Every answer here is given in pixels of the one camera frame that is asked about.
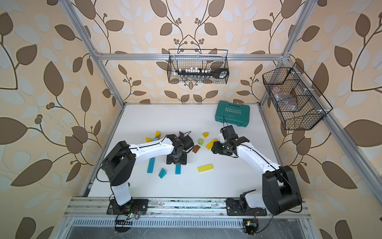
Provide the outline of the long teal block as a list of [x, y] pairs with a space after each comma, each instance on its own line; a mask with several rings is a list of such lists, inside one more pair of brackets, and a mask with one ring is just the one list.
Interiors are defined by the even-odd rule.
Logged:
[[148, 168], [147, 168], [147, 173], [151, 174], [154, 171], [154, 166], [155, 166], [155, 158], [150, 158], [149, 163], [148, 163]]
[[180, 175], [181, 174], [181, 165], [177, 164], [175, 169], [175, 174]]

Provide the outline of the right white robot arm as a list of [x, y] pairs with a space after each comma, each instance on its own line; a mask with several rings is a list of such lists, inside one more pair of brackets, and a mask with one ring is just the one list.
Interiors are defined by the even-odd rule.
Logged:
[[220, 140], [213, 143], [214, 154], [241, 158], [262, 176], [261, 191], [250, 190], [240, 195], [243, 212], [252, 209], [267, 209], [272, 215], [302, 206], [302, 196], [294, 171], [289, 166], [280, 166], [257, 150], [249, 139], [239, 137], [232, 125], [220, 129]]

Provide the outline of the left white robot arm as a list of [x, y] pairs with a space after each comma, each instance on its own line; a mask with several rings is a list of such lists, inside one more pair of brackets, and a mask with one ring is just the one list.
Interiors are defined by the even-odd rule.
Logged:
[[186, 165], [187, 155], [195, 144], [189, 135], [178, 137], [168, 134], [163, 139], [143, 144], [127, 144], [118, 142], [100, 165], [108, 178], [114, 199], [110, 205], [122, 214], [138, 212], [140, 206], [132, 206], [133, 198], [129, 191], [128, 180], [133, 168], [145, 160], [158, 156], [166, 156], [167, 164]]

